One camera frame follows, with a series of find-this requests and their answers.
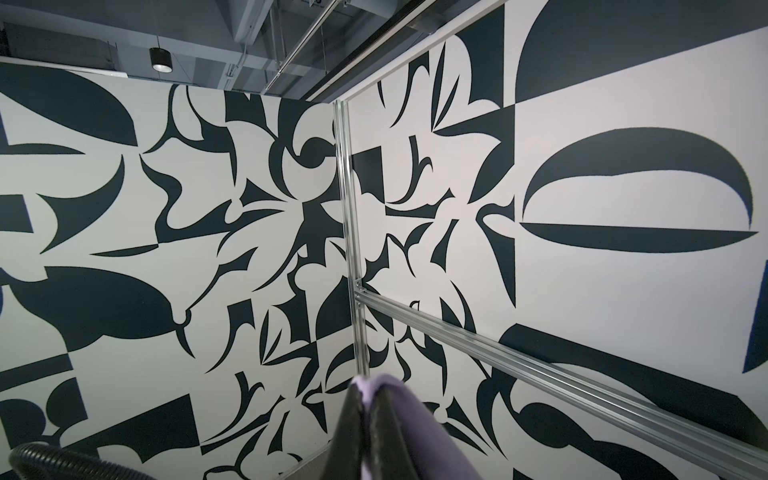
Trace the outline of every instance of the gray ceiling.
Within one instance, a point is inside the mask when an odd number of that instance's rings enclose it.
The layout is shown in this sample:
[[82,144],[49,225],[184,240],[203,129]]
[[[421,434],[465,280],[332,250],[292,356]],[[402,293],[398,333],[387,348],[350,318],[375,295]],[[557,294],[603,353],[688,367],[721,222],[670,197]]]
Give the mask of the gray ceiling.
[[[135,78],[259,92],[328,2],[0,0],[0,55],[124,71]],[[405,3],[347,0],[329,16],[270,93],[302,97]],[[438,0],[382,46],[366,71],[355,72],[346,82],[358,81],[472,3],[474,0]],[[148,49],[158,44],[172,54],[171,73],[158,73],[150,65]]]

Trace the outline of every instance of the purple cloth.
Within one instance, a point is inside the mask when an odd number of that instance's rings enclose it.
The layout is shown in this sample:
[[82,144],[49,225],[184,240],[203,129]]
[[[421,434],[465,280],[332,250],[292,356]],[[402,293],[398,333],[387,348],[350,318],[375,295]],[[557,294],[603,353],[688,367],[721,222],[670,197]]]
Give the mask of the purple cloth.
[[[384,373],[372,378],[357,376],[352,383],[362,393],[366,423],[376,392],[384,385],[389,387],[392,409],[421,480],[482,480],[442,425],[403,382]],[[362,464],[360,478],[371,478],[366,462]]]

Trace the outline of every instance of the black and white mural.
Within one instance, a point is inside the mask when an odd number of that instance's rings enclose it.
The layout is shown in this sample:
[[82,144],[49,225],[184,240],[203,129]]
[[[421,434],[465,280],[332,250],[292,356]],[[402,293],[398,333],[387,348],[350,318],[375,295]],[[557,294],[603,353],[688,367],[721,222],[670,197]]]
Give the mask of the black and white mural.
[[271,479],[354,375],[327,104],[0,65],[0,478]]
[[[349,100],[366,288],[768,449],[765,51],[762,2],[490,8]],[[487,478],[707,478],[370,313]]]

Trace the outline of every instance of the pendant light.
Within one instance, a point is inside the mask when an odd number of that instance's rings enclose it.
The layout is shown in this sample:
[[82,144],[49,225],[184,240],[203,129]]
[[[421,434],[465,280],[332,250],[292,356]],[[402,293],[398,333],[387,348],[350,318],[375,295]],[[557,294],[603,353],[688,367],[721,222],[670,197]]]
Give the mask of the pendant light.
[[160,73],[171,73],[174,70],[174,63],[170,59],[170,52],[160,48],[160,36],[157,34],[157,16],[154,14],[154,0],[150,0],[152,8],[152,18],[154,20],[154,32],[157,39],[157,47],[149,49],[149,59],[152,62],[152,68]]

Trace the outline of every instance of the black flexible tube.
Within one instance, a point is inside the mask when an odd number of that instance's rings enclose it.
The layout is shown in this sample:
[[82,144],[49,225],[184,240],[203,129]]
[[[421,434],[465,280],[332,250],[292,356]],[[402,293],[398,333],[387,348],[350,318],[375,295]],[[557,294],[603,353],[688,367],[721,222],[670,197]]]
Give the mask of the black flexible tube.
[[155,480],[132,468],[42,443],[21,444],[11,450],[8,460],[21,480],[48,480],[59,475],[83,480]]

